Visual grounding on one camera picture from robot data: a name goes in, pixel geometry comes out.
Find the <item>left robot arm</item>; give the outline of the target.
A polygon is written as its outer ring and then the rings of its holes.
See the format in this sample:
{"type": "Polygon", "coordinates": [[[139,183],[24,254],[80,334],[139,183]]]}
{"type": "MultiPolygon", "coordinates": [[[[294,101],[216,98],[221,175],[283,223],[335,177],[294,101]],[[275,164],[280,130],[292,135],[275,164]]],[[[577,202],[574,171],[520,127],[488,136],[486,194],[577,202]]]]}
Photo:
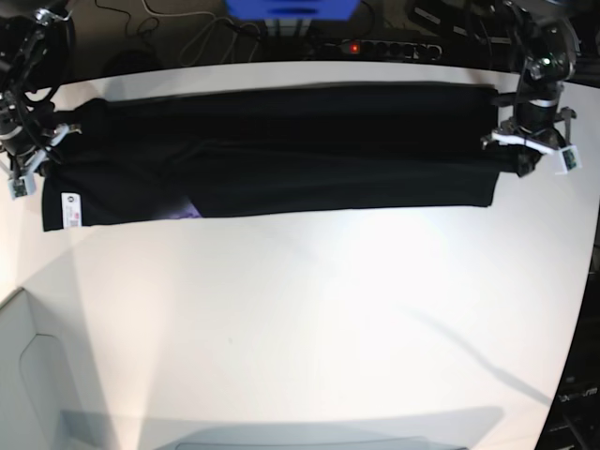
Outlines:
{"type": "Polygon", "coordinates": [[[570,18],[589,5],[588,1],[497,3],[495,14],[505,22],[519,79],[514,92],[494,99],[500,108],[510,106],[512,115],[482,139],[482,147],[506,157],[510,171],[519,177],[532,173],[543,157],[553,160],[558,174],[581,166],[571,139],[577,113],[561,107],[560,100],[579,55],[570,18]]]}

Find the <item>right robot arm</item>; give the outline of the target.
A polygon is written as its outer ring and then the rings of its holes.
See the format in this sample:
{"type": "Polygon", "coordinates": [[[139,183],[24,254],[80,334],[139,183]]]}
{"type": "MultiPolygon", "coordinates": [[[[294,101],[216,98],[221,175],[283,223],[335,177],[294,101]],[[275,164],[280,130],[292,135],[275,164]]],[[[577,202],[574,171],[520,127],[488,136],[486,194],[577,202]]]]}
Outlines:
{"type": "Polygon", "coordinates": [[[1,3],[1,171],[14,200],[36,192],[35,176],[79,124],[54,116],[53,97],[71,69],[75,27],[68,1],[1,3]]]}

